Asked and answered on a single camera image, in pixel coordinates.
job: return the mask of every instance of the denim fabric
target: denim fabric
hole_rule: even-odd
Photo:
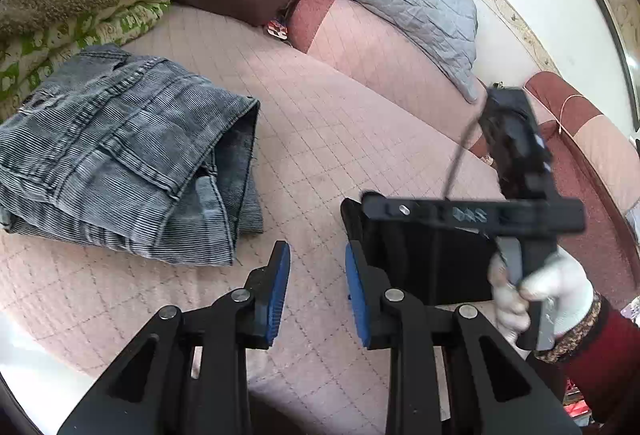
[[[238,234],[262,231],[250,177],[259,107],[164,58],[89,47],[0,126],[2,225],[229,265]]]

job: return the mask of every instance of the red sleeve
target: red sleeve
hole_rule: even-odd
[[[598,321],[562,367],[593,418],[606,422],[640,376],[640,329],[603,299]]]

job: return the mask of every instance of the brown knitted cuff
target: brown knitted cuff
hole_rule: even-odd
[[[602,308],[602,299],[600,294],[593,292],[593,303],[584,319],[568,331],[564,336],[556,341],[556,345],[548,351],[535,352],[535,356],[540,361],[546,363],[558,363],[565,357],[571,356],[572,353],[580,346],[580,343],[587,337],[593,325],[596,324],[600,310]]]

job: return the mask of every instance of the metal bolt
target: metal bolt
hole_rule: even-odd
[[[468,320],[472,320],[476,316],[478,316],[478,309],[476,309],[473,305],[463,305],[458,309],[459,314]]]
[[[175,318],[175,315],[177,313],[178,309],[173,305],[165,305],[160,310],[158,310],[158,316],[160,316],[161,320],[170,320],[171,318]]]
[[[404,299],[404,292],[400,289],[387,289],[385,290],[385,298],[389,301],[402,301]]]
[[[236,289],[231,293],[231,299],[236,303],[247,301],[251,297],[251,293],[247,289]]]

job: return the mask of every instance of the person's hand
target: person's hand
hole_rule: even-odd
[[[515,239],[498,239],[500,252],[494,255],[489,265],[497,328],[513,344],[517,336],[529,328],[529,302],[552,297],[556,298],[558,306],[554,334],[559,338],[589,312],[593,303],[593,286],[577,259],[558,247],[558,252],[547,259],[547,265],[526,277],[516,289],[509,282],[504,261],[511,265],[513,258],[520,256],[515,242]]]

